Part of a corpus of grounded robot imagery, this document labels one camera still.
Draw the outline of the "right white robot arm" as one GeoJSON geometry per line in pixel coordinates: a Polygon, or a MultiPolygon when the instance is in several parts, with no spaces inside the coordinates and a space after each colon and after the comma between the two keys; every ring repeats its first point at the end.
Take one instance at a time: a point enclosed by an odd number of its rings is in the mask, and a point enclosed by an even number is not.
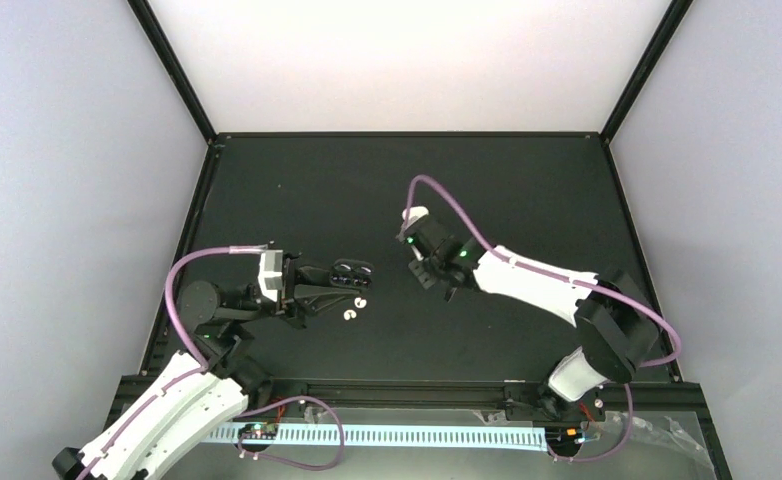
{"type": "Polygon", "coordinates": [[[578,347],[536,392],[538,408],[549,418],[565,417],[606,383],[632,382],[659,337],[649,316],[627,304],[638,289],[622,271],[606,276],[561,269],[501,245],[488,251],[474,238],[458,239],[424,207],[405,215],[401,241],[414,254],[409,268],[424,288],[443,283],[448,296],[468,289],[512,298],[575,329],[578,347]]]}

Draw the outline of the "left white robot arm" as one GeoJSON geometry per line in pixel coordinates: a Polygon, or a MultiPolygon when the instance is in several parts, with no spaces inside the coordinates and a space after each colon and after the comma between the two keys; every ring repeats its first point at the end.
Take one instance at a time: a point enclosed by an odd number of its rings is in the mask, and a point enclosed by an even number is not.
{"type": "Polygon", "coordinates": [[[175,319],[197,323],[143,393],[83,447],[62,449],[52,467],[61,479],[160,479],[222,424],[271,413],[244,427],[252,450],[276,439],[282,414],[307,397],[278,400],[272,376],[251,356],[251,322],[278,318],[303,329],[316,316],[362,299],[372,284],[369,263],[340,259],[324,267],[281,250],[261,253],[257,279],[226,288],[198,280],[170,303],[175,319]]]}

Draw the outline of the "black earbud charging case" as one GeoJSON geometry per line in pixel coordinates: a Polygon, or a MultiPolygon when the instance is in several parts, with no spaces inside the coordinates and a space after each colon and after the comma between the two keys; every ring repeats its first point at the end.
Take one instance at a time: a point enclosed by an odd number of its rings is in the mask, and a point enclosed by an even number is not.
{"type": "Polygon", "coordinates": [[[374,266],[368,262],[353,259],[336,260],[330,270],[332,286],[365,291],[373,283],[374,266]]]}

